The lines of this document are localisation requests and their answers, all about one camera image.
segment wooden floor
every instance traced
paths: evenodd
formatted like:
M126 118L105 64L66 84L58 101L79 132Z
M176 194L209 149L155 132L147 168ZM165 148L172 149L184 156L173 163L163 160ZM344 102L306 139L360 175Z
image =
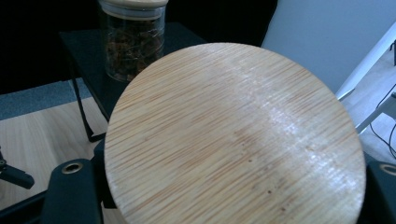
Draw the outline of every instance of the wooden floor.
M354 123L359 124L367 118L395 83L393 51L387 51L356 90L342 102ZM94 132L105 132L107 122L94 100L85 99L83 104ZM395 121L381 115L373 124L378 133L388 139ZM360 138L369 155L396 164L388 147L370 129L364 131ZM0 146L7 163L32 175L35 185L31 189L23 189L0 181L0 210L47 189L50 173L57 165L77 158L90 159L96 145L88 141L77 102L1 120ZM117 209L105 209L104 218L105 223L123 222Z

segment floor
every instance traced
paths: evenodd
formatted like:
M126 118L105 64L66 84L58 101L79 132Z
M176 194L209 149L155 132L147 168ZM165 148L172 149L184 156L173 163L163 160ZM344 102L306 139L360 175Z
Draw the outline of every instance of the floor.
M389 92L395 84L396 66L393 65L393 51L387 50L380 60L375 64L375 66L370 70L370 72L359 83L359 85L356 87L356 90L354 90L352 94L342 101L342 104L344 105L355 125L361 123L375 110L377 104L382 98L386 96L387 92ZM78 80L78 85L82 98L91 100L93 102L89 91L84 86L81 79ZM10 94L0 95L0 106L2 106L2 110L0 112L0 122L5 124L8 120L16 117L28 118L31 116L31 118L36 118L35 112L39 110L47 108L60 108L64 105L70 104L76 106L76 96L74 95L70 81L56 82L26 91L18 91ZM394 125L395 119L385 114L380 115L373 122L375 131L387 140L389 139L389 134ZM7 133L9 133L7 131L7 127L1 128L0 140L2 139L1 136L7 135ZM396 141L394 138L391 141L393 146L395 145ZM364 152L369 155L366 160L371 160L374 158L379 161L386 161L396 164L396 160L390 154L388 146L384 144L378 137L376 137L370 128L366 129L360 134L360 139ZM92 145L90 144L83 146L88 147L90 150L92 148ZM72 158L74 156L71 155L71 157L67 157L67 153L74 153L77 155L77 152L74 150L66 150L62 153L65 158ZM5 193L1 193L1 191L2 190L0 190L0 209L3 209L6 206L1 206L1 204L2 200L4 200L6 196ZM105 220L106 223L112 223L112 220L116 220L119 217L120 214L118 213L106 213Z

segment black tabletop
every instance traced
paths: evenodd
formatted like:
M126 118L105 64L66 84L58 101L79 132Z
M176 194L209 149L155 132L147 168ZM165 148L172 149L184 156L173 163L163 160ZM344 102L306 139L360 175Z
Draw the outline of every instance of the black tabletop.
M83 78L102 113L109 120L122 92L129 84L109 77L105 72L101 30L61 32L66 53ZM165 24L164 55L205 41L177 22Z

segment jar contents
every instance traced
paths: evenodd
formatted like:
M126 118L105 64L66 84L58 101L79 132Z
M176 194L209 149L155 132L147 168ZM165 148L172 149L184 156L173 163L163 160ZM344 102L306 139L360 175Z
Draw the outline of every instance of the jar contents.
M106 72L117 80L131 81L163 56L162 18L129 21L107 18Z

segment round wooden board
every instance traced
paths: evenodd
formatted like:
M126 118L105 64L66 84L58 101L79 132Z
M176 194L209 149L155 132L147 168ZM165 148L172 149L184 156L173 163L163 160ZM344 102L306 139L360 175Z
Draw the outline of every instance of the round wooden board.
M106 175L130 223L355 223L365 163L315 76L232 43L182 49L119 99Z

